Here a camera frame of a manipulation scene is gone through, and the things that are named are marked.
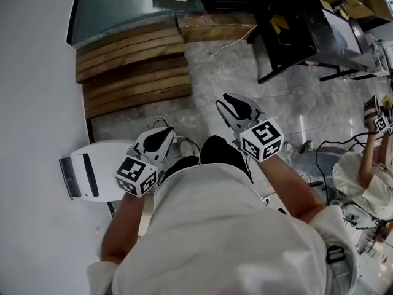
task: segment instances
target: black pants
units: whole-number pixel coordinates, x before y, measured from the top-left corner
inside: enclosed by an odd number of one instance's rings
[[[182,170],[187,167],[198,165],[199,158],[197,156],[188,156],[179,160],[174,164],[166,174],[162,182],[174,174],[175,172]],[[214,135],[208,138],[202,147],[201,151],[201,163],[202,164],[229,164],[233,165],[247,174],[252,181],[251,175],[248,172],[246,163],[243,160],[241,153],[236,150],[233,146],[229,145],[220,136]]]

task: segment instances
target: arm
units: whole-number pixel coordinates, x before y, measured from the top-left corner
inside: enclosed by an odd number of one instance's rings
[[[373,122],[369,124],[369,133],[376,131],[376,126]],[[375,144],[376,135],[370,134],[367,137],[366,147],[363,150],[362,162],[359,168],[359,183],[363,189],[367,189],[370,185],[374,174],[371,172],[371,167],[373,163],[373,152]]]
[[[389,146],[389,133],[385,133],[378,151],[378,163],[386,165],[387,147]]]
[[[258,163],[290,215],[309,223],[325,208],[312,188],[278,156]]]
[[[101,261],[120,264],[135,246],[138,239],[145,199],[125,194],[117,212],[105,233]]]

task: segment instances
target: wooden plank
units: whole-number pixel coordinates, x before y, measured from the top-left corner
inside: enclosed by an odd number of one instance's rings
[[[111,34],[108,36],[105,36],[98,41],[92,42],[89,45],[86,45],[85,47],[82,47],[77,51],[77,57],[85,55],[88,52],[91,52],[97,48],[100,48],[102,46],[111,44],[113,42],[121,41],[122,39],[137,36],[137,35],[142,35],[146,33],[151,33],[155,31],[161,31],[165,30],[167,28],[177,28],[176,22],[173,20],[168,20],[168,21],[163,21],[163,22],[157,22],[157,23],[152,23],[148,25],[143,25],[135,28],[128,29],[126,31],[121,31],[115,34]]]
[[[96,65],[91,67],[85,71],[77,73],[76,82],[82,82],[87,80],[93,76],[97,76],[103,72],[106,72],[111,69],[115,69],[121,66],[129,65],[131,63],[136,63],[143,60],[148,60],[151,58],[162,57],[165,55],[172,55],[175,53],[184,53],[185,45],[175,44],[163,47],[157,47],[154,49],[145,50],[142,52],[132,53],[130,55],[116,58],[105,63],[101,63],[100,65]]]
[[[179,30],[177,28],[167,28],[167,29],[163,29],[161,31],[156,31],[156,32],[151,32],[151,33],[146,33],[146,34],[142,34],[142,35],[137,35],[137,36],[125,38],[125,39],[122,39],[121,41],[110,43],[108,45],[97,48],[91,52],[88,52],[85,55],[81,55],[81,56],[77,57],[76,64],[79,65],[82,62],[85,62],[87,60],[90,60],[90,59],[93,59],[93,58],[98,57],[100,55],[103,55],[104,53],[108,53],[108,52],[129,46],[129,45],[134,45],[134,44],[138,44],[140,42],[151,41],[153,39],[174,36],[174,35],[178,35],[178,34],[179,34]]]
[[[184,28],[184,42],[231,41],[246,39],[252,27],[244,26],[205,26],[200,28]]]
[[[117,101],[130,96],[153,92],[156,90],[168,89],[170,87],[185,85],[189,83],[189,75],[183,75],[122,88],[120,90],[106,93],[105,95],[100,95],[89,100],[85,99],[85,109],[89,110],[93,107],[110,103],[111,101]]]
[[[89,110],[86,110],[85,115],[87,119],[90,119],[130,107],[136,107],[148,103],[156,103],[158,101],[168,100],[170,98],[188,96],[191,95],[191,92],[191,84],[165,88],[163,90],[143,93],[140,95],[131,96],[122,100],[113,101],[108,104],[91,108]]]
[[[85,101],[87,101],[94,97],[118,91],[126,87],[131,87],[138,84],[145,84],[162,79],[168,79],[170,77],[183,76],[188,73],[189,68],[187,66],[181,66],[178,68],[166,69],[161,71],[155,71],[152,73],[141,74],[138,76],[128,77],[124,80],[113,82],[100,87],[93,87],[88,90],[84,89],[84,99]]]
[[[147,41],[147,42],[140,42],[135,45],[129,45],[127,47],[123,47],[123,48],[114,50],[112,52],[104,53],[101,56],[98,56],[98,57],[95,57],[95,58],[90,59],[88,61],[85,61],[83,63],[80,63],[79,65],[76,66],[76,72],[79,73],[79,72],[84,71],[88,68],[91,68],[92,66],[100,65],[101,63],[107,62],[112,59],[120,58],[125,55],[129,55],[131,53],[141,52],[143,50],[148,50],[148,49],[167,46],[167,45],[178,44],[181,42],[183,42],[182,36],[181,35],[174,35],[174,36],[153,39],[153,40]]]
[[[107,71],[106,73],[102,73],[98,77],[94,77],[89,81],[84,82],[84,94],[87,94],[89,91],[96,89],[97,87],[106,86],[107,84],[128,79],[130,77],[178,68],[181,66],[187,66],[187,60],[181,53],[166,56],[165,58],[153,58],[148,61],[135,63],[132,66],[122,66],[117,69]]]
[[[244,25],[252,28],[257,24],[253,14],[244,13],[178,15],[177,22],[181,30],[183,28],[224,25]]]

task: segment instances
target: person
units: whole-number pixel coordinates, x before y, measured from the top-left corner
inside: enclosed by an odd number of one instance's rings
[[[326,207],[274,155],[259,168],[290,215],[252,191],[241,153],[218,136],[183,159],[154,193],[138,239],[144,197],[125,194],[90,265],[90,294],[351,294],[354,247],[341,210]]]
[[[376,131],[375,123],[369,122],[363,154],[340,147],[321,147],[317,161],[325,175],[330,200],[334,199],[337,189],[345,195],[346,202],[356,203],[375,218],[390,220],[393,218],[393,172],[386,166],[390,134],[383,135],[377,161],[373,163]],[[315,164],[316,150],[312,141],[307,141],[300,152],[285,143],[284,152],[295,168],[322,177]]]

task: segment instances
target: white shirt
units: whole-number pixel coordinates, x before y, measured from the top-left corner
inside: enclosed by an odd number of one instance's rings
[[[335,187],[363,208],[379,219],[393,218],[393,172],[391,169],[373,164],[371,172],[374,174],[367,190],[359,183],[359,168],[362,156],[348,152],[333,168]]]
[[[325,294],[325,241],[354,252],[341,210],[326,208],[308,225],[266,207],[251,186],[225,164],[169,177],[145,236],[120,266],[88,268],[90,294],[104,294],[112,279],[114,295]]]

